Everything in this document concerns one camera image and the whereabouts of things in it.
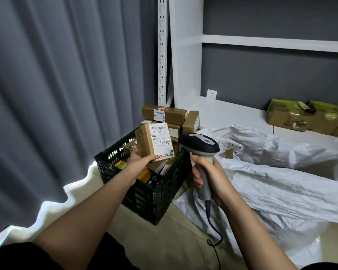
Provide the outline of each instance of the black plastic crate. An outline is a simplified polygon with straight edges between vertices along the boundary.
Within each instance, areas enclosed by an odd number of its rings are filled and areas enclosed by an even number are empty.
[[[134,138],[135,130],[95,156],[104,184],[121,171],[114,165],[119,160],[127,161],[128,156],[124,153],[124,145]],[[122,204],[143,219],[157,225],[191,168],[189,153],[184,150],[156,187],[136,180],[135,184],[127,191]]]

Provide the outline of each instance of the barcode scanner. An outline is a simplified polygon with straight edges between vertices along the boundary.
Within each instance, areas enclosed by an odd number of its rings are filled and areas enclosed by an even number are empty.
[[[213,156],[220,151],[219,145],[214,139],[202,134],[182,134],[179,136],[178,142],[181,147],[183,147],[184,149],[193,154],[205,157],[211,164],[213,163]],[[201,165],[197,165],[197,167],[200,174],[200,178],[203,181],[203,185],[201,186],[198,193],[198,198],[200,200],[205,201],[205,211],[207,214],[208,222],[210,226],[221,237],[221,240],[214,245],[210,240],[207,240],[207,243],[210,246],[214,247],[219,245],[223,241],[223,237],[210,221],[210,201],[212,200],[213,195],[208,181],[209,177],[208,172]]]

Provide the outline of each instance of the right hand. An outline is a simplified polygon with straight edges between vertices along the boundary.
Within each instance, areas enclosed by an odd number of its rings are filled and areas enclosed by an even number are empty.
[[[234,187],[228,179],[225,171],[223,170],[221,164],[218,162],[215,157],[213,157],[213,164],[211,164],[207,159],[202,156],[194,155],[192,156],[193,161],[196,165],[193,167],[193,177],[194,177],[194,187],[197,191],[203,186],[203,181],[200,178],[200,174],[197,168],[197,165],[203,166],[209,175],[209,183],[212,187],[213,199],[215,203],[223,209],[225,206],[223,200],[229,192],[234,191]]]

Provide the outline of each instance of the wall socket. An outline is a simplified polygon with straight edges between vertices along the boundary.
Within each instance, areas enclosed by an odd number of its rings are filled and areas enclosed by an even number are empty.
[[[208,89],[207,97],[210,99],[215,99],[217,97],[217,91]]]

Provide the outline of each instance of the gray curtain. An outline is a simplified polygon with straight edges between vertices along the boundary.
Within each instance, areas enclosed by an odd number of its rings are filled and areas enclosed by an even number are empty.
[[[0,231],[31,226],[155,103],[157,0],[0,0]]]

